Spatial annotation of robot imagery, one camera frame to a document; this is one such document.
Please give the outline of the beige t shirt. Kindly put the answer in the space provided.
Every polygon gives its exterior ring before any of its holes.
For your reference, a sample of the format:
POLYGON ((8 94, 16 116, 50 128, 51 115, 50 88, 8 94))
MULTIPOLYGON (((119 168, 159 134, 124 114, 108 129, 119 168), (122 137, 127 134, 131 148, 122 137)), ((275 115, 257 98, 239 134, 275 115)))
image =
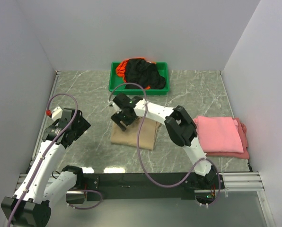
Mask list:
MULTIPOLYGON (((142 118, 138 118, 133 124, 127 126, 126 131, 122 131, 115 123, 112 125, 110 141, 113 144, 137 147, 137 134, 142 118)), ((139 147, 153 150, 160 123, 146 118, 141 127, 139 135, 139 147)))

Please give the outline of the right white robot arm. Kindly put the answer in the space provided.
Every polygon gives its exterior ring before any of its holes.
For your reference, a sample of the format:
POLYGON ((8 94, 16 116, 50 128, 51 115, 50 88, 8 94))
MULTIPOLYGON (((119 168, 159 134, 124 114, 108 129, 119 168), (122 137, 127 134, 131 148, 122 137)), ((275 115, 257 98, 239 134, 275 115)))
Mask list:
POLYGON ((218 180, 218 187, 221 187, 219 171, 215 164, 208 159, 204 153, 198 139, 196 125, 184 107, 180 105, 175 108, 164 107, 151 103, 147 101, 146 98, 139 96, 130 99, 124 93, 117 94, 113 100, 110 100, 110 105, 116 110, 111 120, 123 131, 137 118, 141 118, 136 139, 137 155, 144 174, 152 183, 162 188, 174 188, 184 183, 191 173, 195 173, 196 176, 198 176, 197 183, 201 188, 209 188, 214 183, 215 178, 218 180), (163 124, 167 129, 171 141, 183 148, 193 164, 192 168, 183 179, 175 184, 164 185, 156 182, 146 171, 142 162, 140 154, 140 135, 141 128, 146 118, 163 124))

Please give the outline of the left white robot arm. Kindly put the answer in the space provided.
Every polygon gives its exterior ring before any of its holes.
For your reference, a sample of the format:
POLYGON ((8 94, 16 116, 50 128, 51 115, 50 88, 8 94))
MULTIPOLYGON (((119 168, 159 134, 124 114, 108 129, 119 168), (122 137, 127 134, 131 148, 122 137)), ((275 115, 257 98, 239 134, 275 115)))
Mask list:
POLYGON ((83 189, 83 170, 65 166, 57 179, 47 183, 66 149, 91 126, 81 110, 64 108, 53 112, 53 123, 43 133, 40 149, 32 167, 12 197, 1 202, 8 226, 45 227, 52 208, 70 189, 83 189))

